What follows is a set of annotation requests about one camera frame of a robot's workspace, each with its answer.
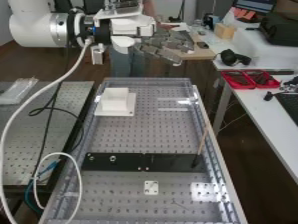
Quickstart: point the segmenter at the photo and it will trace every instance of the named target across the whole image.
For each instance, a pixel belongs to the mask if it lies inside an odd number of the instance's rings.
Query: box
[[[221,39],[233,39],[236,28],[217,23],[215,33]]]

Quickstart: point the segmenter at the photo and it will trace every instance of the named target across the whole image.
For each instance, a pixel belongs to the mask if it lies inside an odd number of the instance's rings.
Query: wire
[[[58,163],[59,163],[58,161],[52,162],[52,163],[50,164],[50,166],[46,168],[46,170],[42,171],[42,172],[39,173],[39,177],[40,177],[44,173],[47,173],[50,170],[54,170],[54,169],[56,168],[56,166],[58,166]],[[30,193],[31,193],[31,188],[32,188],[32,186],[34,186],[34,180],[30,181],[30,184],[28,184],[27,189],[26,189],[26,203],[27,203],[27,205],[30,206],[30,208],[31,208],[39,215],[42,215],[42,211],[40,211],[40,209],[36,208],[36,206],[31,203],[31,200],[30,200]]]
[[[72,147],[72,149],[71,149],[71,151],[67,151],[67,153],[72,153],[75,150],[76,150],[76,148],[79,147],[79,145],[82,144],[82,141],[83,141],[83,137],[84,137],[84,133],[86,133],[86,131],[84,131],[84,122],[83,122],[83,120],[79,118],[79,116],[76,115],[76,114],[74,114],[71,111],[68,111],[68,110],[64,110],[64,109],[60,109],[60,108],[52,108],[52,107],[44,107],[43,108],[43,110],[56,110],[56,111],[62,111],[62,112],[64,112],[64,113],[68,113],[70,115],[72,115],[75,118],[76,118],[76,120],[79,121],[79,123],[80,123],[80,130],[82,130],[82,135],[80,135],[80,139],[79,139],[79,141],[78,141],[78,144]]]
[[[34,186],[34,181],[31,180],[30,185],[27,186],[27,189],[26,189],[26,204],[39,215],[42,215],[42,211],[39,210],[39,208],[35,207],[35,205],[31,203],[31,200],[30,200],[30,193],[31,193],[32,186]]]
[[[179,18],[183,19],[183,21],[184,21],[184,10],[185,10],[185,0],[183,0],[180,14],[179,14]]]
[[[236,118],[229,124],[225,125],[225,127],[223,129],[220,129],[220,132],[227,129],[236,121],[239,121],[243,117],[245,117],[245,115],[248,115],[247,113],[243,114],[239,118]]]
[[[55,82],[52,82],[48,86],[46,86],[43,89],[40,89],[31,97],[30,99],[23,103],[23,105],[19,107],[19,109],[15,111],[15,113],[12,114],[4,130],[3,130],[3,134],[2,134],[2,144],[0,144],[0,197],[2,197],[2,202],[3,202],[3,208],[8,217],[8,220],[11,221],[12,224],[16,224],[16,220],[12,216],[12,213],[10,211],[10,207],[8,207],[8,203],[7,203],[7,199],[6,199],[6,194],[4,194],[4,187],[3,187],[3,163],[4,163],[4,148],[6,148],[6,142],[7,142],[7,135],[8,135],[8,131],[12,125],[12,122],[16,118],[16,116],[20,114],[20,112],[24,110],[24,108],[27,107],[27,105],[44,93],[47,92],[51,88],[54,88],[62,81],[64,81],[64,79],[67,79],[72,73],[75,72],[75,70],[78,69],[82,61],[83,61],[83,57],[86,55],[87,52],[87,48],[88,46],[92,44],[92,40],[87,39],[86,40],[86,45],[84,48],[82,50],[82,54],[80,57],[78,59],[76,64],[74,65],[74,67],[71,68],[71,70],[66,73],[64,76],[62,76]]]
[[[67,35],[67,59],[66,59],[67,63],[66,63],[66,67],[64,67],[64,73],[68,71],[68,67],[70,67],[70,50],[71,50],[70,35]],[[46,105],[42,108],[38,108],[38,109],[35,109],[35,110],[32,110],[30,112],[30,116],[31,117],[38,116],[40,113],[44,112],[46,108],[48,108],[48,106],[51,106],[50,116],[48,116],[48,120],[47,120],[47,124],[46,124],[46,130],[44,130],[44,137],[43,137],[43,142],[42,142],[42,149],[40,149],[40,153],[39,153],[39,157],[38,157],[38,161],[36,161],[36,165],[35,165],[35,170],[32,172],[32,176],[34,176],[34,174],[36,172],[36,168],[38,168],[38,165],[40,163],[42,156],[44,154],[47,138],[48,138],[48,131],[50,131],[50,125],[51,125],[52,115],[54,115],[54,108],[55,108],[55,105],[56,105],[56,101],[58,101],[58,96],[59,96],[59,91],[62,89],[62,85],[63,85],[63,82],[59,83],[59,86],[58,86],[58,88],[55,90],[55,93],[54,93],[50,101],[46,103]],[[26,201],[26,204],[28,205],[28,207],[32,208],[32,205],[30,203],[27,203],[28,200],[24,200],[24,201]]]
[[[79,165],[78,165],[78,162],[75,160],[75,158],[64,153],[64,152],[55,152],[55,153],[51,153],[48,154],[43,159],[42,159],[42,162],[39,164],[39,167],[38,167],[38,171],[40,169],[40,166],[43,164],[43,162],[51,157],[51,156],[56,156],[56,155],[63,155],[63,156],[67,156],[72,162],[74,162],[74,165],[76,167],[76,171],[78,171],[78,179],[79,179],[79,199],[78,199],[78,205],[76,205],[76,208],[74,210],[74,213],[68,219],[68,221],[66,222],[66,224],[71,223],[72,222],[72,219],[78,213],[78,210],[79,210],[79,207],[80,207],[80,203],[82,203],[82,196],[83,196],[83,181],[82,181],[82,173],[80,173],[80,169],[79,169]],[[35,173],[35,178],[34,178],[34,193],[35,193],[35,200],[36,200],[36,203],[40,207],[40,209],[44,209],[44,206],[40,204],[40,200],[39,200],[39,196],[38,196],[38,188],[36,188],[36,180],[39,179],[39,175],[38,175],[38,172]]]

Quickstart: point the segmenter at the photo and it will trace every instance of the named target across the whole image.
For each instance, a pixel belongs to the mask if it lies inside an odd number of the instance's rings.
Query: dark wooden floor
[[[0,81],[32,76],[52,81],[62,76],[64,63],[62,50],[23,48],[12,42],[0,47]],[[165,69],[163,63],[151,63],[147,75],[160,76]],[[199,85],[201,95],[211,71],[211,62],[189,63],[187,74]],[[87,56],[70,80],[92,80],[99,85],[110,72],[108,60],[104,65],[94,66]],[[172,77],[181,77],[183,73],[183,67],[171,70]],[[244,113],[241,105],[236,104],[227,113],[225,121],[232,121]],[[219,142],[249,223],[298,223],[298,186],[248,116],[223,130]]]

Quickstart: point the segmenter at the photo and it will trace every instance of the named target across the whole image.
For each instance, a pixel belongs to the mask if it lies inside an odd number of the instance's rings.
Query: electronic device
[[[205,42],[197,42],[197,45],[203,49],[209,49],[209,45]]]
[[[279,93],[276,97],[298,126],[298,93]]]
[[[243,63],[244,65],[249,65],[252,62],[251,57],[241,54],[236,54],[231,49],[221,52],[221,60],[224,64],[228,66],[235,66],[239,63]]]
[[[236,0],[235,7],[267,14],[273,11],[277,0]]]
[[[269,13],[260,28],[269,43],[298,47],[298,14]]]

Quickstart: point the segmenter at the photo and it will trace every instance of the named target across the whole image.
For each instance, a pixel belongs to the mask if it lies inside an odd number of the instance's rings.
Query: table leg
[[[225,82],[225,87],[224,87],[224,91],[223,91],[223,95],[221,95],[221,101],[220,101],[220,105],[217,108],[217,114],[216,114],[216,119],[215,119],[215,123],[213,123],[213,130],[215,130],[216,136],[220,133],[223,120],[225,118],[227,108],[228,108],[228,105],[231,102],[231,96],[232,96],[231,86]]]
[[[189,65],[189,62],[184,61],[184,77],[187,77],[188,65]]]

